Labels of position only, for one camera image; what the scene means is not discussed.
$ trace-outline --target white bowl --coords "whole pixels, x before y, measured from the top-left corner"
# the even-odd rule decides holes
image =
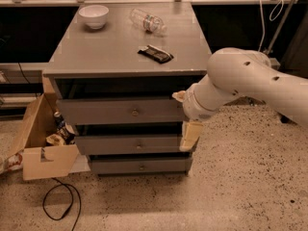
[[[79,10],[83,21],[92,29],[102,28],[107,21],[109,9],[102,5],[89,5]]]

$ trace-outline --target speckled floor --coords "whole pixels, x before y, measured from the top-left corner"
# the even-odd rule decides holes
[[[9,148],[20,121],[0,121],[0,149]],[[225,106],[207,121],[189,176],[62,178],[82,196],[75,230],[307,230],[308,133],[282,124],[267,106]],[[0,176],[1,230],[71,230],[77,204],[50,220],[42,200],[51,179],[24,182],[22,173]],[[47,208],[59,214],[69,202],[57,190]]]

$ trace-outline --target open cardboard box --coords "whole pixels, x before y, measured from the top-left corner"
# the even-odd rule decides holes
[[[56,110],[56,98],[52,92],[43,94],[27,107],[21,127],[7,153],[7,158],[10,158],[23,150],[24,180],[64,177],[70,172],[90,170],[86,156],[79,154],[75,144],[46,146],[46,137],[57,129],[53,117]]]

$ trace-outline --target cabinet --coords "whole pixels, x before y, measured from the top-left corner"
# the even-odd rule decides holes
[[[107,6],[110,16],[100,31],[87,29],[76,14],[43,73],[77,147],[97,174],[187,172],[195,147],[179,150],[185,115],[171,96],[204,76],[210,56],[192,6]],[[133,8],[162,15],[168,34],[160,38],[134,28],[128,20]],[[158,64],[137,54],[147,44],[175,58]]]

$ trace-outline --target drawer knob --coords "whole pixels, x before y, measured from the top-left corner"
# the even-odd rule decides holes
[[[139,115],[139,111],[137,109],[134,109],[132,112],[132,116],[138,116]]]

